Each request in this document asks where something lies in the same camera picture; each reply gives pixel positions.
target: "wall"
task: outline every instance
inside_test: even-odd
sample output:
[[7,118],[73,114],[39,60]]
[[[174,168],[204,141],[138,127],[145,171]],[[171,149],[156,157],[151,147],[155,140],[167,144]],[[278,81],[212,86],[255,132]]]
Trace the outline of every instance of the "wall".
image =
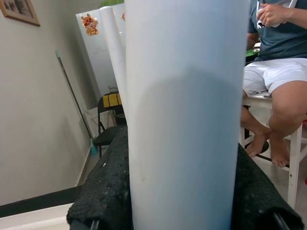
[[89,138],[55,50],[83,110],[95,96],[66,0],[32,0],[41,27],[0,13],[0,205],[75,186]]

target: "yellow object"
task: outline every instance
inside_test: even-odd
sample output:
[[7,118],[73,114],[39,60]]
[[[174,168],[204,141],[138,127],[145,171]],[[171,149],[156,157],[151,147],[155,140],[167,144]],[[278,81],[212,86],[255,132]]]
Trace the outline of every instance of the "yellow object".
[[119,93],[112,93],[103,96],[104,108],[122,105]]

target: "picture frame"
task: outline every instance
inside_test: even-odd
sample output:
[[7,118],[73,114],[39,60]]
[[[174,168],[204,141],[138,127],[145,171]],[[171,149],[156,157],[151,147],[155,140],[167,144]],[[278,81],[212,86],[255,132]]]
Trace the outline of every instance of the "picture frame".
[[31,0],[0,0],[4,17],[40,26]]

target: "white cylinder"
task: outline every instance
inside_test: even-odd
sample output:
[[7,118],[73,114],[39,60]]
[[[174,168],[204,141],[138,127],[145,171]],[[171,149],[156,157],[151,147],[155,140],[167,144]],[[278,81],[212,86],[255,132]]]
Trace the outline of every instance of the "white cylinder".
[[120,98],[123,104],[125,117],[128,120],[128,101],[127,101],[127,83],[126,83],[126,60],[125,50],[119,35],[118,27],[114,17],[113,7],[105,6],[99,9],[101,21],[104,28],[104,35],[111,62],[118,86]]
[[126,0],[135,230],[229,230],[247,0]]

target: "white refrigerator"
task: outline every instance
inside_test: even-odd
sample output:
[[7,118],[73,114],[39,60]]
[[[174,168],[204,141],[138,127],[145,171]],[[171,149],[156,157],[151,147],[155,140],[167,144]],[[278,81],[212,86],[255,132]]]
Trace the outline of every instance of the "white refrigerator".
[[[121,16],[124,12],[124,4],[118,4],[113,6],[116,23],[118,26],[121,40],[124,44],[125,40],[125,23]],[[89,14],[92,18],[98,21],[97,30],[98,34],[88,35],[86,28],[83,25],[81,17],[86,17]],[[91,79],[94,89],[98,89],[98,98],[110,91],[114,91],[117,88],[113,67],[110,60],[110,55],[106,40],[104,37],[103,25],[99,15],[99,9],[79,13],[76,15],[78,26],[81,31],[82,39],[87,51],[87,55],[91,62],[91,67],[94,73],[94,79]]]

